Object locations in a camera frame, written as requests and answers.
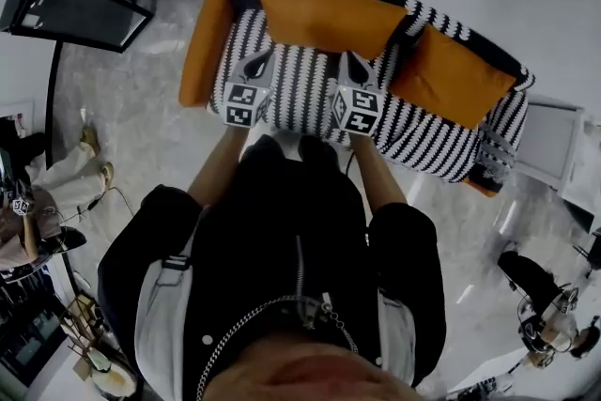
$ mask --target white pants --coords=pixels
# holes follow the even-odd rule
[[[79,143],[62,161],[50,169],[42,167],[37,172],[27,168],[31,184],[48,191],[64,220],[72,218],[67,225],[80,221],[78,212],[104,192],[102,174],[97,165],[91,145]]]

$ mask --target marble floor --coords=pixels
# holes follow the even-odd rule
[[[115,166],[114,185],[134,210],[159,183],[186,188],[224,130],[219,118],[177,103],[201,4],[202,0],[158,0],[155,19],[124,54],[66,45],[61,55],[54,154],[60,158],[77,142],[82,125],[93,123],[101,155]],[[294,155],[292,144],[288,151]],[[339,149],[339,156],[346,165],[349,153]],[[521,298],[495,265],[507,240],[516,240],[522,253],[552,270],[560,284],[583,282],[587,263],[572,245],[588,247],[592,240],[551,189],[518,173],[497,197],[487,199],[467,185],[449,185],[401,166],[393,166],[393,172],[410,202],[431,217],[439,235],[447,344],[420,391],[441,394],[486,360],[522,346],[516,334]],[[362,190],[356,163],[349,175]],[[110,191],[79,224],[88,243],[69,253],[69,261],[89,283],[92,295],[98,263],[130,218],[123,199]],[[598,290],[594,276],[592,282]],[[593,302],[599,302],[597,296]]]

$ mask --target white sleeve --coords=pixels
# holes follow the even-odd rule
[[[378,292],[381,368],[409,386],[415,374],[415,325],[407,306]]]

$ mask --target striped fabric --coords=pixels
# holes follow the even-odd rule
[[[407,0],[406,7],[409,20],[405,34],[408,37],[418,36],[425,24],[431,23],[452,39],[470,38],[467,26],[419,1]],[[274,50],[276,62],[271,83],[274,94],[264,120],[279,129],[312,134],[349,146],[348,134],[337,129],[331,112],[339,54],[275,44],[267,32],[265,12],[261,9],[244,10],[232,25],[209,109],[220,113],[223,85],[238,61],[268,48]],[[522,67],[521,78],[514,88],[488,113],[480,128],[472,131],[388,93],[388,85],[403,61],[400,46],[390,44],[370,62],[380,89],[386,92],[384,115],[374,135],[382,155],[392,162],[450,182],[465,179],[478,163],[484,168],[484,177],[502,185],[513,166],[526,118],[528,102],[523,90],[534,83],[534,76]]]

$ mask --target black and white striped sofa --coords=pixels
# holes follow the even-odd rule
[[[217,68],[209,110],[220,113],[223,85],[241,58],[272,48],[276,55],[271,85],[274,95],[264,120],[280,129],[313,134],[348,146],[348,135],[336,128],[331,113],[340,54],[274,43],[259,0],[230,1],[235,19]],[[486,195],[494,195],[513,167],[528,108],[524,91],[534,84],[534,75],[477,32],[418,0],[381,1],[405,7],[408,15],[384,52],[371,61],[379,86],[386,93],[385,113],[374,136],[379,151],[391,162],[449,182],[467,181]],[[388,93],[389,83],[402,69],[427,23],[516,78],[513,87],[475,130],[429,114]]]

